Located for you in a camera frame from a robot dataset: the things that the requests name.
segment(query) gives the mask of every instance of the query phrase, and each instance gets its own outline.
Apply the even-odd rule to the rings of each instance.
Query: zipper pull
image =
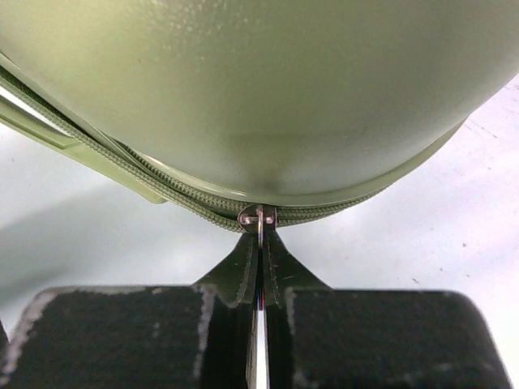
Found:
[[[248,233],[258,234],[258,247],[263,248],[265,231],[275,231],[277,209],[272,205],[252,204],[238,214],[238,223]]]

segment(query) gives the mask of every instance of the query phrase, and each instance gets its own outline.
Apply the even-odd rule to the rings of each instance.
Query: zipper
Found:
[[[100,137],[106,140],[105,143],[113,145],[115,150],[106,147],[92,136],[86,134],[70,119],[66,118],[62,113],[57,111],[30,88],[1,67],[0,88],[4,88],[10,94],[21,100],[34,110],[34,112],[42,116],[45,122],[48,122],[56,130],[86,145],[165,200],[184,207],[224,229],[240,233],[243,232],[243,227],[238,222],[238,214],[243,209],[251,206],[251,203],[224,199],[175,180],[157,167],[151,165],[130,147],[98,131]],[[383,189],[342,203],[310,207],[278,207],[277,225],[285,227],[333,215],[370,199]]]

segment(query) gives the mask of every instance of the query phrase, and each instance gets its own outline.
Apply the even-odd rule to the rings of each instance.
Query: metal zipper pull tab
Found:
[[[277,209],[272,205],[250,205],[238,214],[238,223],[246,232],[258,235],[258,247],[261,249],[265,233],[277,227]]]

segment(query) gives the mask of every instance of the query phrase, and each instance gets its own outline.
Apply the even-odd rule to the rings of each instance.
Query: black foam padding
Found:
[[[0,357],[3,355],[3,349],[7,346],[7,334],[0,321]]]
[[[212,342],[218,336],[236,337],[238,331],[222,326],[221,318],[234,323],[243,312],[236,314],[210,298],[189,287],[43,292],[21,322],[34,323],[20,325],[8,346],[11,352],[4,357],[1,380],[8,388],[20,389],[211,387],[204,385],[202,374],[215,369],[204,365],[200,342],[204,337]],[[25,331],[28,338],[20,343]],[[251,328],[244,328],[237,342],[245,331],[251,337]],[[234,357],[233,349],[206,349],[211,350],[211,363],[234,366],[228,360]],[[225,368],[217,371],[225,373]]]
[[[295,292],[287,306],[294,388],[510,387],[481,314],[459,294]]]

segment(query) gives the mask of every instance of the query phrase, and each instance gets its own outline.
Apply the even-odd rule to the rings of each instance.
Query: white surface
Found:
[[[43,288],[189,284],[238,237],[172,204],[147,203],[1,125],[0,196],[8,331]],[[467,294],[519,386],[519,76],[383,194],[281,236],[334,287]]]

